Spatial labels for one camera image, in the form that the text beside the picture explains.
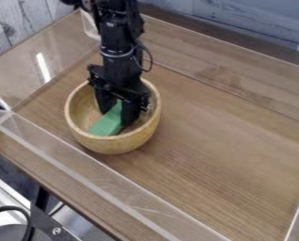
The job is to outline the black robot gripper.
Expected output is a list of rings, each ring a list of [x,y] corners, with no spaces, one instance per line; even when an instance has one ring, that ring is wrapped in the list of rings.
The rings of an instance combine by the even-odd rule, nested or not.
[[[124,57],[103,57],[103,64],[89,64],[89,85],[96,92],[99,110],[105,114],[121,100],[121,123],[128,126],[145,111],[149,103],[149,88],[141,83],[143,53]]]

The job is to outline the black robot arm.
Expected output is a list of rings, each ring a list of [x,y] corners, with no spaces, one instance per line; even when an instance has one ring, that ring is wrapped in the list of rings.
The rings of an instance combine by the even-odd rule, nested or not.
[[[89,64],[89,85],[95,89],[99,110],[105,114],[121,102],[121,125],[128,126],[147,110],[151,90],[140,76],[151,69],[143,68],[143,52],[147,51],[139,37],[144,33],[144,21],[137,0],[59,0],[68,6],[92,14],[100,36],[99,52],[103,64]]]

